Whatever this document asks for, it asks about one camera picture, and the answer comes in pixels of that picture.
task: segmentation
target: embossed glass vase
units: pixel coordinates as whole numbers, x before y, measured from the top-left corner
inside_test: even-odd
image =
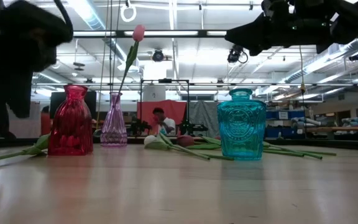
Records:
[[[266,104],[250,100],[252,90],[235,89],[231,101],[218,105],[222,153],[237,160],[262,158]]]
[[[110,110],[103,123],[100,142],[105,147],[121,147],[127,145],[127,129],[121,110],[121,95],[111,93]]]
[[[93,152],[92,117],[84,102],[85,86],[65,85],[66,100],[57,108],[48,155],[84,156]]]

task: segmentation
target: red backdrop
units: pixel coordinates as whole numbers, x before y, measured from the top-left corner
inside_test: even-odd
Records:
[[[137,103],[137,117],[140,118],[140,104]],[[162,108],[165,116],[175,121],[175,124],[182,122],[183,116],[185,115],[186,102],[176,102],[173,100],[163,100],[157,102],[142,102],[142,120],[148,122],[155,131],[155,122],[153,120],[154,108]]]

